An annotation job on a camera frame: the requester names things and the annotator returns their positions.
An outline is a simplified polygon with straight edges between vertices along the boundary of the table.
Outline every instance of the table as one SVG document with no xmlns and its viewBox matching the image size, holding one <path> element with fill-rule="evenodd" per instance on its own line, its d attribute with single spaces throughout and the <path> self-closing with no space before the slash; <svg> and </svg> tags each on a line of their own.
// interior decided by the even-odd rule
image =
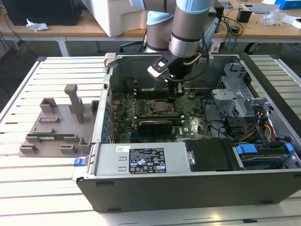
<svg viewBox="0 0 301 226">
<path fill-rule="evenodd" d="M 230 0 L 230 2 L 234 8 L 239 8 L 241 4 L 245 3 L 235 0 Z M 260 2 L 261 0 L 251 0 L 248 3 Z M 288 15 L 301 16 L 301 9 L 283 11 Z M 228 17 L 236 19 L 237 13 L 237 10 L 232 11 Z M 0 31 L 5 40 L 19 41 L 7 26 L 4 15 L 3 12 L 0 17 Z M 301 43 L 301 30 L 288 24 L 266 27 L 260 24 L 260 18 L 261 16 L 251 15 L 250 21 L 243 25 L 244 33 L 238 38 L 238 42 Z M 88 10 L 83 10 L 82 18 L 76 26 L 52 25 L 49 30 L 32 32 L 26 26 L 13 26 L 10 21 L 9 24 L 22 40 L 57 41 L 64 57 L 69 56 L 67 41 L 140 41 L 145 34 L 145 30 L 137 29 L 125 32 L 121 36 L 108 37 Z M 214 45 L 218 45 L 226 35 L 227 28 L 222 23 L 212 42 Z"/>
<path fill-rule="evenodd" d="M 242 7 L 241 4 L 254 4 L 261 3 L 262 0 L 250 0 L 245 1 L 235 1 L 230 0 L 233 9 L 238 9 Z M 225 9 L 224 15 L 236 20 L 238 10 Z M 291 16 L 301 17 L 301 9 L 291 9 L 291 10 L 282 10 L 284 13 Z M 259 43 L 301 43 L 301 30 L 296 27 L 283 23 L 282 26 L 264 26 L 260 23 L 261 15 L 251 14 L 248 23 L 241 23 L 244 27 L 244 32 L 239 36 L 237 42 L 259 42 Z M 230 21 L 230 25 L 238 26 L 235 22 Z M 225 23 L 221 23 L 218 33 L 214 35 L 213 43 L 219 45 L 223 42 L 227 34 L 227 27 Z"/>
<path fill-rule="evenodd" d="M 83 103 L 101 94 L 103 57 L 48 57 L 36 62 L 8 105 L 0 113 L 0 223 L 1 225 L 236 225 L 255 219 L 253 226 L 299 226 L 301 191 L 280 204 L 142 211 L 99 214 L 81 193 L 72 175 L 73 158 L 20 158 L 20 144 L 30 131 L 41 109 L 43 98 L 55 97 L 57 104 L 70 104 L 64 87 L 78 85 Z M 63 69 L 62 63 L 99 63 L 98 67 Z"/>
</svg>

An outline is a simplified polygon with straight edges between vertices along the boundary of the white plastic bag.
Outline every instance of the white plastic bag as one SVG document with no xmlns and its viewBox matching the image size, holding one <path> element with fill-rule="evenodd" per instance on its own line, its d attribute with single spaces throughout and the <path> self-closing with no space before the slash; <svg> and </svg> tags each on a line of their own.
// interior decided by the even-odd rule
<svg viewBox="0 0 301 226">
<path fill-rule="evenodd" d="M 43 31 L 43 30 L 47 30 L 49 29 L 49 27 L 47 27 L 47 24 L 42 23 L 42 24 L 37 24 L 34 22 L 27 20 L 27 25 L 26 27 L 28 27 L 30 30 L 34 31 L 34 32 L 38 32 L 38 31 Z"/>
<path fill-rule="evenodd" d="M 280 9 L 273 9 L 269 14 L 265 14 L 261 17 L 261 22 L 265 26 L 279 24 L 282 25 L 280 21 L 283 17 L 286 16 L 286 13 L 281 12 Z"/>
</svg>

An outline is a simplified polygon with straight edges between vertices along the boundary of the motherboard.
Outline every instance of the motherboard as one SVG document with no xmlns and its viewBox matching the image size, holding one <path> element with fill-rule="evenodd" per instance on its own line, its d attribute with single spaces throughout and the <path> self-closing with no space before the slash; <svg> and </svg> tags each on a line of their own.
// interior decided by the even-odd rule
<svg viewBox="0 0 301 226">
<path fill-rule="evenodd" d="M 174 103 L 149 99 L 152 95 L 113 94 L 113 120 L 117 143 L 182 142 L 212 138 L 204 120 L 204 96 L 191 90 Z"/>
</svg>

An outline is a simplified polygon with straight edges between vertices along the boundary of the blue latch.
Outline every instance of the blue latch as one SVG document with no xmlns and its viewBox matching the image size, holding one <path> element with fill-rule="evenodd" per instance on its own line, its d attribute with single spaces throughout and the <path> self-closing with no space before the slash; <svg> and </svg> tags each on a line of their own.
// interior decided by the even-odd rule
<svg viewBox="0 0 301 226">
<path fill-rule="evenodd" d="M 85 166 L 85 159 L 76 158 L 73 162 L 73 166 Z"/>
<path fill-rule="evenodd" d="M 240 144 L 236 147 L 238 154 L 257 154 L 258 151 L 255 145 L 252 144 Z"/>
<path fill-rule="evenodd" d="M 286 144 L 286 148 L 290 153 L 293 153 L 293 146 L 290 143 Z"/>
</svg>

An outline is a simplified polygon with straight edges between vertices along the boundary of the power supply label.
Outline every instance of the power supply label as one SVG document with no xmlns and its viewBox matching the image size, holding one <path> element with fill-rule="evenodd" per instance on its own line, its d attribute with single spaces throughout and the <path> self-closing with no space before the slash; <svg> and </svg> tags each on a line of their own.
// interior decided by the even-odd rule
<svg viewBox="0 0 301 226">
<path fill-rule="evenodd" d="M 130 149 L 129 172 L 166 173 L 164 148 Z"/>
</svg>

